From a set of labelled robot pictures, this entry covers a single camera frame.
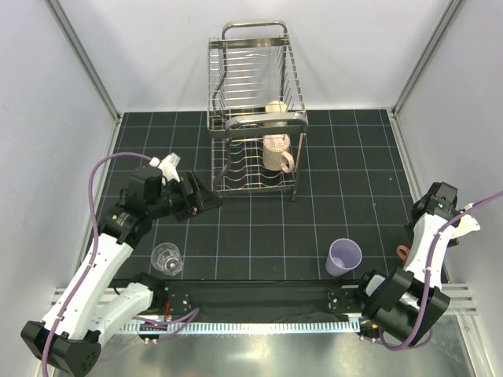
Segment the tan mug lilac inside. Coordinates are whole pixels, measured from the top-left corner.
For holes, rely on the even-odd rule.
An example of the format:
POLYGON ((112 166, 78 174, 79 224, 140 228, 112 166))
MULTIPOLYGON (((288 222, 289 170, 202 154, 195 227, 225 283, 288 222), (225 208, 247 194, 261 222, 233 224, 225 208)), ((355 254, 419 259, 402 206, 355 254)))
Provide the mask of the tan mug lilac inside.
POLYGON ((263 164, 272 171, 291 173, 295 161, 289 152, 290 138, 287 134, 266 135, 263 138, 263 164))

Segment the beige patterned ceramic mug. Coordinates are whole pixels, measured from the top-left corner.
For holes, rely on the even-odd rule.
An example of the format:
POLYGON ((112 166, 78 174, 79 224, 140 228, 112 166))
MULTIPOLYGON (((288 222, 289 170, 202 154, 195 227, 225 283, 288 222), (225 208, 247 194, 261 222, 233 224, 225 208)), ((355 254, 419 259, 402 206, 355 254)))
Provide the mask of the beige patterned ceramic mug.
MULTIPOLYGON (((279 115, 280 113, 286 113, 287 110, 287 104, 279 100, 271 101, 265 106, 265 113, 267 115, 279 115)), ((263 124, 264 127, 280 127, 287 125, 286 122, 266 122, 263 124)))

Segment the lilac plastic cup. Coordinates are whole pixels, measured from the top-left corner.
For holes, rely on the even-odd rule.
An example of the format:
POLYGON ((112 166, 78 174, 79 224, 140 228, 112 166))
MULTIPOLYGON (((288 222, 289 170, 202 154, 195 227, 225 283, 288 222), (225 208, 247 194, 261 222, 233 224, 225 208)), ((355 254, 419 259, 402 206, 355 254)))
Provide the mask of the lilac plastic cup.
POLYGON ((362 250, 356 242, 348 238, 334 240, 325 262, 325 269, 331 276, 342 276, 356 269, 362 262, 362 250))

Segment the pink ceramic mug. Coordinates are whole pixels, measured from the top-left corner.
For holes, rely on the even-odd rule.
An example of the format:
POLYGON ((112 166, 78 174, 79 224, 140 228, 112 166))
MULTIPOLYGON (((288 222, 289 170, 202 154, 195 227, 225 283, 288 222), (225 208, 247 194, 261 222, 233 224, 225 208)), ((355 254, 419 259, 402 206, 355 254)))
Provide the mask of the pink ceramic mug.
POLYGON ((409 257, 410 249, 406 245, 399 245, 396 248, 396 253, 400 257, 402 262, 406 263, 409 257))

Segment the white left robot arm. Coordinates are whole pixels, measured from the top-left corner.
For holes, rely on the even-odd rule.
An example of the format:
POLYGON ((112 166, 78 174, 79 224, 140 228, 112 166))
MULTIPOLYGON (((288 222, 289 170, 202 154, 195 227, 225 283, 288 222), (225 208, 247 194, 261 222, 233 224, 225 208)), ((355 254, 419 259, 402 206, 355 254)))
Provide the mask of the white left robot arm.
POLYGON ((193 173, 167 179, 158 167, 143 166, 129 177, 119 202, 104 212, 88 255, 63 295, 40 321, 28 321, 21 338, 43 366, 71 376, 87 375, 106 342, 130 319, 165 308, 162 280, 139 273, 110 303, 97 308, 122 264, 130 257, 155 220, 167 216, 183 221, 220 207, 222 199, 193 173))

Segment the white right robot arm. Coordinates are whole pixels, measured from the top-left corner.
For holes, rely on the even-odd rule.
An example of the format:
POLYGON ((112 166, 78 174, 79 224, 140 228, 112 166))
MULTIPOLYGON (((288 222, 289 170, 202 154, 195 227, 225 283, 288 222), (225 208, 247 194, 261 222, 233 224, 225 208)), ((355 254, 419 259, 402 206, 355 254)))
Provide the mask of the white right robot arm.
POLYGON ((458 239, 480 230, 467 211, 457 209, 457 189, 435 182, 413 205, 406 230, 412 246, 402 267, 388 276, 376 270, 364 274, 354 291, 362 316, 406 347, 414 347, 446 312, 450 297, 442 293, 446 251, 458 239))

